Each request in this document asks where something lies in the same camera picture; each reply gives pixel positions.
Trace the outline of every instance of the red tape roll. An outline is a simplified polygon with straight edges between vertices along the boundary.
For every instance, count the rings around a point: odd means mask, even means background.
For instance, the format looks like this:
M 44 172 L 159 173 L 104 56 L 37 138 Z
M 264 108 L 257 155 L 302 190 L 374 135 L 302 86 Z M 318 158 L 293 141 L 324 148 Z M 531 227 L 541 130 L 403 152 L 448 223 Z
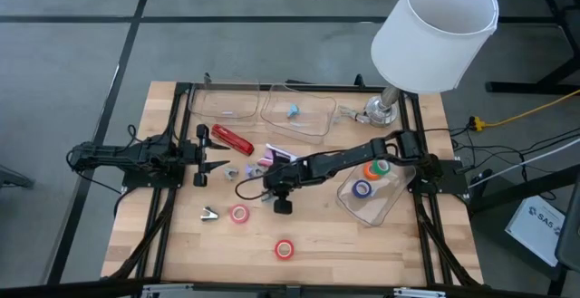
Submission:
M 282 254 L 280 250 L 284 247 L 287 247 L 288 253 Z M 292 257 L 294 254 L 294 245 L 292 245 L 290 240 L 280 240 L 274 247 L 274 253 L 276 256 L 278 256 L 279 259 L 290 259 L 290 257 Z
M 244 214 L 242 216 L 236 216 L 236 212 L 238 211 L 243 211 Z M 229 209 L 229 217 L 231 217 L 232 221 L 235 223 L 242 224 L 250 217 L 250 210 L 243 204 L 237 204 Z

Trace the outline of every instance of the lamp shade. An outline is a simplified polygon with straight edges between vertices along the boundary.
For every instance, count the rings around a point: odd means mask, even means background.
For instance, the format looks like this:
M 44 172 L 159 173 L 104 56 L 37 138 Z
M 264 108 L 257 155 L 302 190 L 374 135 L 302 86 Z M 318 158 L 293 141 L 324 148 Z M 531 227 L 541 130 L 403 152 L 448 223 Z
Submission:
M 372 41 L 372 62 L 404 91 L 454 89 L 498 16 L 498 0 L 399 0 Z

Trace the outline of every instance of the green tape roll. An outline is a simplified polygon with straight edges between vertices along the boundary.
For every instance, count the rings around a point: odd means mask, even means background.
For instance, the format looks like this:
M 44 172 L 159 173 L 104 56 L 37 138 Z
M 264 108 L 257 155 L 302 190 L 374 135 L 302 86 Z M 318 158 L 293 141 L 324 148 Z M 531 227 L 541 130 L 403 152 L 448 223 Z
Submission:
M 391 171 L 391 166 L 386 160 L 374 160 L 372 162 L 372 172 L 379 176 L 384 176 Z

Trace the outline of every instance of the silver clip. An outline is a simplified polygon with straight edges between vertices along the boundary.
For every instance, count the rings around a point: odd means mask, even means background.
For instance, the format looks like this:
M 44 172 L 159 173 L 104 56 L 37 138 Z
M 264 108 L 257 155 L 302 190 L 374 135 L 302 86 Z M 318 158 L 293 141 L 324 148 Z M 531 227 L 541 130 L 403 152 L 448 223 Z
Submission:
M 218 218 L 219 218 L 218 213 L 212 211 L 211 208 L 204 207 L 203 211 L 204 211 L 204 215 L 201 215 L 201 221 L 218 220 Z

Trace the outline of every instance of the yellow cable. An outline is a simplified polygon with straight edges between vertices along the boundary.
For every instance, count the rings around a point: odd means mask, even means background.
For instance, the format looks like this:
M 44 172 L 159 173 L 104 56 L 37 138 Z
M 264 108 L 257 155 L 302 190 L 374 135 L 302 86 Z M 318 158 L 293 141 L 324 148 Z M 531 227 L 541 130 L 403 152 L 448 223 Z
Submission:
M 539 106 L 537 108 L 534 108 L 531 111 L 526 111 L 526 112 L 524 112 L 522 114 L 518 114 L 517 116 L 511 117 L 511 118 L 508 118 L 506 120 L 502 120 L 502 121 L 499 121 L 499 122 L 486 123 L 485 121 L 479 121 L 478 120 L 478 122 L 480 123 L 478 129 L 483 130 L 486 127 L 497 127 L 497 126 L 505 125 L 508 122 L 511 122 L 511 121 L 514 121 L 514 120 L 518 120 L 518 119 L 523 118 L 523 117 L 526 117 L 527 115 L 530 115 L 530 114 L 532 114 L 534 112 L 541 111 L 544 108 L 551 107 L 551 106 L 555 105 L 556 103 L 559 103 L 561 101 L 564 101 L 564 100 L 566 100 L 566 99 L 568 99 L 570 97 L 573 97 L 573 96 L 577 95 L 578 93 L 580 93 L 580 90 L 573 91 L 572 93 L 567 94 L 567 95 L 563 96 L 562 98 L 560 98 L 558 100 L 552 101 L 550 103 L 544 104 L 543 106 Z

